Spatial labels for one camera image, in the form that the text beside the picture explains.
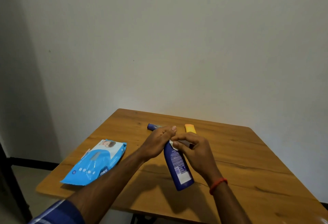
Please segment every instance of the bottle label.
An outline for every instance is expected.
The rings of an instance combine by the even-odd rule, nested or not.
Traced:
[[[172,150],[170,157],[171,157],[171,162],[174,166],[176,175],[178,176],[178,179],[180,181],[180,184],[183,184],[183,183],[191,180],[190,173],[189,173],[189,171],[187,171],[186,165],[184,164],[183,159],[180,156],[180,154],[177,151]]]

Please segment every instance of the person's right hand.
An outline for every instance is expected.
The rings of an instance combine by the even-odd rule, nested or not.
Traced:
[[[188,159],[192,168],[198,172],[207,182],[209,187],[219,178],[222,177],[219,169],[216,166],[210,144],[207,139],[193,133],[187,132],[178,134],[171,138],[173,147],[182,151]],[[186,140],[194,147],[190,149],[178,140]]]

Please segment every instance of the person's left hand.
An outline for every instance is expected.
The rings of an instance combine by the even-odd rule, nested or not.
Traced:
[[[146,160],[157,157],[164,145],[176,133],[176,126],[159,127],[152,132],[139,148],[140,155]]]

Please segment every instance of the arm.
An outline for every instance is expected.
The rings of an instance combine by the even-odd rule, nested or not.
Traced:
[[[68,198],[80,211],[86,224],[101,221],[134,173],[144,162],[157,157],[175,132],[175,126],[156,129],[137,151]]]
[[[174,141],[173,146],[184,153],[190,165],[205,179],[209,187],[222,178],[222,174],[216,166],[210,144],[205,138],[192,132],[187,132],[176,135],[171,140]],[[184,144],[177,142],[178,140],[186,140],[194,144],[194,147],[190,149]],[[213,197],[222,224],[252,223],[225,182],[220,183],[216,187]]]

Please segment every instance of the barcode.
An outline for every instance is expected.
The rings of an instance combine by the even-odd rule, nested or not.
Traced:
[[[180,174],[179,167],[175,167],[174,169],[175,169],[176,174],[179,175]]]

